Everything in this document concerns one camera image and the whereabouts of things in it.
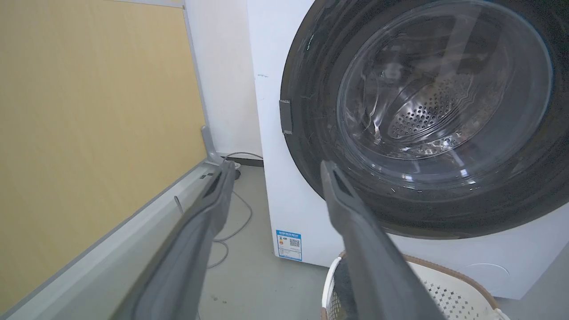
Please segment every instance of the laundry basket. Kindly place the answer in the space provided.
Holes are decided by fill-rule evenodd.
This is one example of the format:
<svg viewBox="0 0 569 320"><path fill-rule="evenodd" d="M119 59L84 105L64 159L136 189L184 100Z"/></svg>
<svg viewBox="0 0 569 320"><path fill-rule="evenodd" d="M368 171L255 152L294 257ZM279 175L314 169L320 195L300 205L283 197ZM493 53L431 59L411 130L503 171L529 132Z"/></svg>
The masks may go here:
<svg viewBox="0 0 569 320"><path fill-rule="evenodd" d="M343 254L336 258L324 284L321 320L343 320L345 313L334 292L334 271ZM440 265L405 256L411 269L419 277L427 291L450 320L509 320L498 309L492 295L473 279Z"/></svg>

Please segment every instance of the yellow wood partition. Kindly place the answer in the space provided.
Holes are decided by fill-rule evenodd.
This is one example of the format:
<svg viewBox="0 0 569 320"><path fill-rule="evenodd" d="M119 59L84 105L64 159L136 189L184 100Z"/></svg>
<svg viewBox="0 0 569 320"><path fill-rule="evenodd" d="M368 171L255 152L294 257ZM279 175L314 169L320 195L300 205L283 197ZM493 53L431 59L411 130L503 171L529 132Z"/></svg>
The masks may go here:
<svg viewBox="0 0 569 320"><path fill-rule="evenodd" d="M205 158L182 9L0 1L0 314Z"/></svg>

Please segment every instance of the washing machine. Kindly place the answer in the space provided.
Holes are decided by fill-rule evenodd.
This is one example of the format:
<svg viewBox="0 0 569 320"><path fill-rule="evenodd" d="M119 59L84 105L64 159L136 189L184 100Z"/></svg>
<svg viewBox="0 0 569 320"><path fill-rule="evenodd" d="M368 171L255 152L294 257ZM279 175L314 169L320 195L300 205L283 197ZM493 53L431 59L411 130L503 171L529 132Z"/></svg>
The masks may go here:
<svg viewBox="0 0 569 320"><path fill-rule="evenodd" d="M569 240L568 7L249 0L275 255L343 250L332 160L403 253L521 298Z"/></svg>

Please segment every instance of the gray floor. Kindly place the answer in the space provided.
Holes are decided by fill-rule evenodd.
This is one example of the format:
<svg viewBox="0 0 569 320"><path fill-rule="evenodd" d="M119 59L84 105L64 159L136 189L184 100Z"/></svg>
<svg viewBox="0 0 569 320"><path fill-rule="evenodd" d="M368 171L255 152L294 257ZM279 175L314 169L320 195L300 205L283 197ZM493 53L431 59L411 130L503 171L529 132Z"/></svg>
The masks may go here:
<svg viewBox="0 0 569 320"><path fill-rule="evenodd" d="M235 189L253 208L241 233L227 241L229 256L206 275L200 301L201 320L320 319L320 300L327 268L280 259L273 254L262 168L242 167ZM219 237L231 234L249 214L233 197L228 222ZM214 244L211 263L225 248ZM520 301L500 299L512 320L569 318L569 247Z"/></svg>

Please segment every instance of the washing machine door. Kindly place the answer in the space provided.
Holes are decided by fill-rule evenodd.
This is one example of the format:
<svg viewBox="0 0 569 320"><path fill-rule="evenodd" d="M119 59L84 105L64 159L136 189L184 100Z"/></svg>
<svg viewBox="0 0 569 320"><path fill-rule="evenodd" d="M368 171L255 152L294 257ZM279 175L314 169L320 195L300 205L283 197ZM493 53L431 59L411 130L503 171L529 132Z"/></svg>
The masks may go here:
<svg viewBox="0 0 569 320"><path fill-rule="evenodd" d="M569 199L569 2L320 1L281 87L322 196L336 162L386 228L486 235Z"/></svg>

